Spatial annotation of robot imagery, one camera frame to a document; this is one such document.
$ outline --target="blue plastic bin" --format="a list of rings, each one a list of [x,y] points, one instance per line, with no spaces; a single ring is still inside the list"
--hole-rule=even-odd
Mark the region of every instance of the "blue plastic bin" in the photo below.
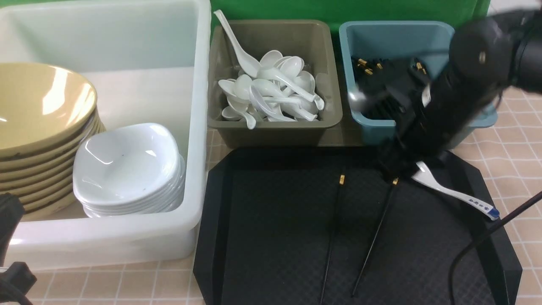
[[[351,57],[365,60],[374,58],[404,58],[420,53],[447,50],[454,29],[438,21],[351,21],[339,28],[340,47],[343,56],[346,88],[355,88]],[[437,76],[448,62],[447,54],[419,56],[427,65],[429,74]],[[352,117],[362,126],[363,143],[377,145],[395,132],[394,120],[372,120],[360,112],[352,111]],[[461,143],[476,128],[490,127],[497,121],[493,105],[473,120],[458,134],[448,147]]]

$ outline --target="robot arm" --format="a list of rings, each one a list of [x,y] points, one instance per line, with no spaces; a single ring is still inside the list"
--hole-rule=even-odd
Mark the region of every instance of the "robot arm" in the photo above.
[[[449,62],[413,101],[396,135],[379,149],[387,179],[446,145],[507,87],[542,93],[542,12],[512,11],[470,21],[450,43]]]

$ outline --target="black tray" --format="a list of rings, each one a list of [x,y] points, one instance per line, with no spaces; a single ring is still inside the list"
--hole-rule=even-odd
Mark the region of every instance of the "black tray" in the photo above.
[[[470,206],[400,181],[351,298],[388,185],[372,148],[237,149],[209,172],[194,274],[207,305],[319,304],[333,205],[346,180],[324,304],[449,304],[447,272],[491,225]],[[426,161],[444,186],[492,202],[480,172],[449,152]],[[456,270],[457,305],[515,304],[521,265],[504,229]]]

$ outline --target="tiled countertop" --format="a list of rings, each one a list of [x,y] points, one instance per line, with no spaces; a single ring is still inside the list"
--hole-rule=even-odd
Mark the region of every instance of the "tiled countertop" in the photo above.
[[[346,113],[324,145],[359,144],[359,128]],[[208,167],[231,150],[208,131]],[[478,167],[501,216],[542,190],[542,96],[509,90],[495,127],[478,129],[454,153]],[[524,274],[517,305],[542,304],[542,204],[506,227]],[[192,275],[193,257],[169,262],[98,266],[37,274],[28,296],[43,305],[203,305]]]

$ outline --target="black object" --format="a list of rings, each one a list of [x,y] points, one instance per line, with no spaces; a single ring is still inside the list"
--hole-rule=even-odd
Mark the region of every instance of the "black object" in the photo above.
[[[411,108],[411,95],[421,92],[430,82],[423,62],[418,58],[352,58],[354,77],[365,99],[360,111],[374,120],[400,121]]]
[[[386,213],[388,212],[388,208],[390,207],[392,200],[393,200],[393,193],[395,190],[395,186],[397,185],[398,179],[395,179],[392,184],[390,185],[390,189],[388,193],[386,194],[386,199],[384,200],[384,207],[382,208],[382,214],[380,215],[380,219],[377,221],[377,227],[375,229],[375,233],[373,234],[373,238],[371,241],[371,244],[369,246],[369,249],[367,250],[367,253],[365,254],[365,258],[363,259],[362,268],[359,270],[359,275],[356,278],[356,282],[354,284],[354,288],[352,289],[352,297],[356,296],[356,291],[358,290],[359,282],[362,280],[363,277],[363,271],[365,270],[365,267],[367,266],[367,262],[369,262],[369,258],[371,257],[371,252],[373,247],[375,246],[375,243],[378,239],[378,232],[380,231],[380,228],[382,228],[382,224],[384,223],[384,220],[386,219]]]
[[[4,264],[9,241],[23,214],[24,207],[16,196],[9,193],[0,195],[0,266]],[[14,301],[31,305],[25,295],[36,281],[26,263],[13,263],[0,273],[0,303]]]
[[[542,12],[517,10],[459,27],[450,61],[382,144],[387,179],[411,176],[414,163],[433,157],[504,89],[542,93]]]
[[[194,274],[208,305],[316,304],[325,273],[337,177],[346,164],[324,304],[449,303],[448,268],[491,223],[448,196],[404,181],[364,271],[389,184],[372,148],[238,149],[210,171]],[[479,171],[446,152],[436,179],[491,202]],[[504,229],[458,265],[460,304],[514,304],[522,268]]]
[[[451,305],[455,305],[455,295],[454,295],[454,286],[453,286],[453,280],[454,280],[454,272],[457,268],[457,265],[461,262],[463,257],[467,255],[469,251],[472,251],[473,249],[480,246],[483,242],[487,240],[491,234],[495,233],[497,230],[503,228],[507,223],[512,221],[514,218],[519,216],[519,214],[525,212],[527,209],[532,207],[535,203],[542,200],[542,191],[538,192],[535,196],[532,196],[529,200],[525,201],[522,205],[520,205],[518,208],[510,212],[510,214],[506,215],[501,221],[495,223],[492,227],[484,231],[483,234],[477,236],[472,242],[470,242],[459,254],[454,258],[454,261],[451,263],[450,270],[448,272],[448,289],[450,293],[450,300]]]
[[[340,216],[340,208],[341,203],[343,201],[343,189],[344,189],[344,183],[345,183],[345,169],[341,171],[341,174],[339,176],[339,187],[337,188],[337,198],[335,199],[335,203],[333,204],[333,219],[331,220],[331,229],[330,229],[330,241],[327,246],[327,259],[326,259],[326,269],[324,272],[324,280],[322,282],[322,290],[320,293],[320,305],[324,304],[324,297],[326,292],[326,284],[327,284],[327,275],[330,271],[330,263],[331,263],[331,256],[333,255],[333,243],[335,242],[335,236],[337,235],[337,230],[339,226],[339,216]]]
[[[0,266],[4,265],[9,241],[23,215],[24,207],[17,197],[0,194]]]

